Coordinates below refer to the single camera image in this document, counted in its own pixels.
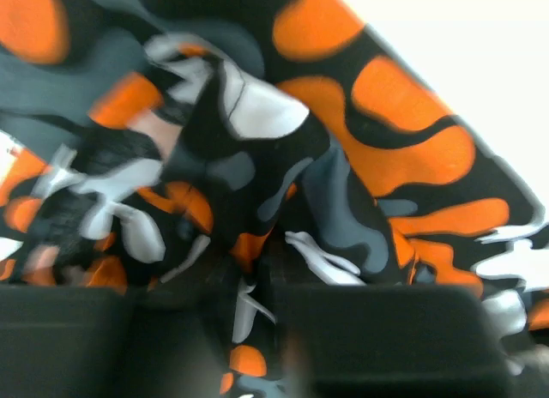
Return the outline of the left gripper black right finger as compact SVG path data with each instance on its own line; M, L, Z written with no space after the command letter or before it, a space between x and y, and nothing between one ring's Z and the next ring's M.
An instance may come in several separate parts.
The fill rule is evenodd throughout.
M258 267L291 397L507 397L479 300L458 286L332 286L296 260Z

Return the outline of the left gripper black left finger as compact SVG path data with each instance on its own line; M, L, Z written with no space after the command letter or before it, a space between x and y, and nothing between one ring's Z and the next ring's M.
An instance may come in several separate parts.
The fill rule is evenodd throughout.
M207 260L143 295L2 286L4 397L216 397L238 271Z

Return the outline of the orange camouflage shorts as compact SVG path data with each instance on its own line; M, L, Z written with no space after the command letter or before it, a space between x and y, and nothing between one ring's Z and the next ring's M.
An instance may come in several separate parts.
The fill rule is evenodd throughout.
M341 0L1 0L1 288L238 271L216 397L291 397L258 267L458 286L548 394L548 218Z

